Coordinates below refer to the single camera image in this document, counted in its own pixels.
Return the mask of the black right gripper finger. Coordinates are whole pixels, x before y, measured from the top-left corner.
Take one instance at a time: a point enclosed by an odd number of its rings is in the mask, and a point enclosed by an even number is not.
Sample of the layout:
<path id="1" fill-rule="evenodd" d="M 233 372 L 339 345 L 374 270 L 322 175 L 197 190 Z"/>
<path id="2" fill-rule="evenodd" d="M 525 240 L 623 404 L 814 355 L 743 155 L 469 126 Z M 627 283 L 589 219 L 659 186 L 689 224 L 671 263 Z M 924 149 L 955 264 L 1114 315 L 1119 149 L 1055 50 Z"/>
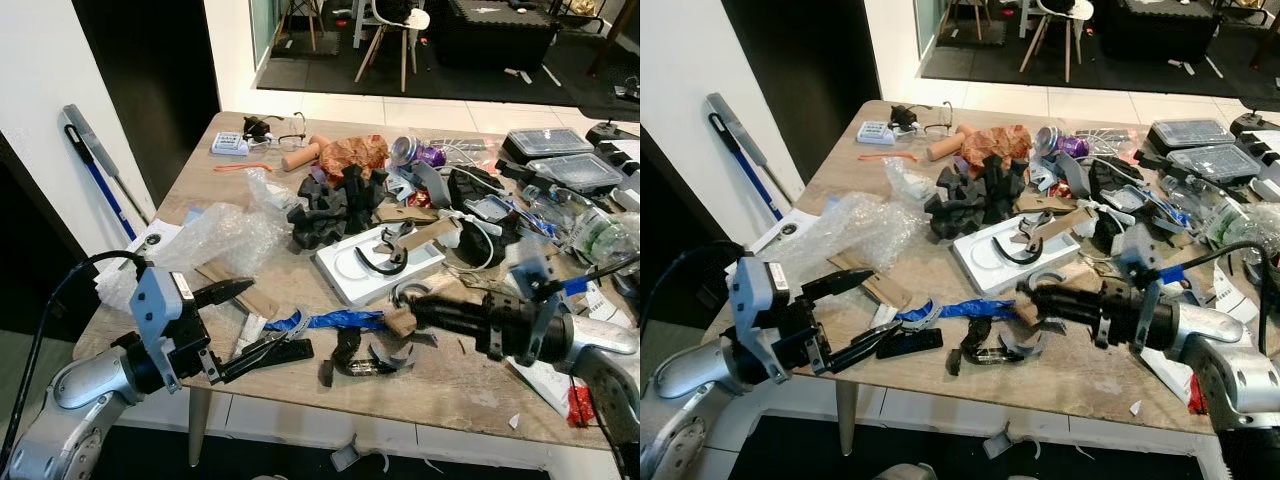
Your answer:
<path id="1" fill-rule="evenodd" d="M 486 320 L 470 317 L 430 317 L 425 326 L 468 338 L 476 349 L 486 347 Z"/>
<path id="2" fill-rule="evenodd" d="M 1070 324 L 1096 328 L 1100 320 L 1100 311 L 1088 306 L 1079 308 L 1071 305 L 1041 305 L 1036 310 L 1039 319 L 1039 332 L 1066 334 Z"/>
<path id="3" fill-rule="evenodd" d="M 483 303 L 435 296 L 420 296 L 411 300 L 411 312 L 419 323 L 486 321 L 486 310 Z"/>
<path id="4" fill-rule="evenodd" d="M 1038 284 L 1021 283 L 1020 292 L 1029 297 L 1033 305 L 1043 308 L 1096 306 L 1100 294 L 1096 291 L 1082 291 L 1061 283 Z"/>

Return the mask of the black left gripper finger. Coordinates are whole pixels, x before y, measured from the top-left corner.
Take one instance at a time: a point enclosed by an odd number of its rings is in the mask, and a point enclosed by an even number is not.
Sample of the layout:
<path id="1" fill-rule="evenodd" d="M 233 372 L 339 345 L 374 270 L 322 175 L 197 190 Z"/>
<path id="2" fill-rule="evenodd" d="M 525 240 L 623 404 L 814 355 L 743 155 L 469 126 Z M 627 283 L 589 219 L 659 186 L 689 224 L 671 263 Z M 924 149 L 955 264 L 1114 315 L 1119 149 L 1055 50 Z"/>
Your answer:
<path id="1" fill-rule="evenodd" d="M 311 340 L 306 338 L 289 340 L 280 337 L 264 338 L 247 347 L 242 355 L 224 364 L 216 383 L 230 383 L 255 369 L 265 369 L 314 357 Z"/>
<path id="2" fill-rule="evenodd" d="M 207 306 L 223 305 L 227 301 L 243 294 L 250 287 L 255 285 L 255 283 L 256 280 L 248 276 L 237 276 L 214 282 L 212 284 L 202 287 L 195 292 L 192 310 L 198 311 Z"/>
<path id="3" fill-rule="evenodd" d="M 860 287 L 867 280 L 867 269 L 833 271 L 826 276 L 808 282 L 801 287 L 799 301 L 817 302 L 827 296 L 841 294 Z"/>
<path id="4" fill-rule="evenodd" d="M 854 337 L 847 347 L 833 352 L 826 362 L 826 370 L 842 372 L 873 355 L 877 358 L 892 358 L 937 349 L 943 344 L 943 335 L 938 328 L 908 332 L 899 324 L 886 324 Z"/>

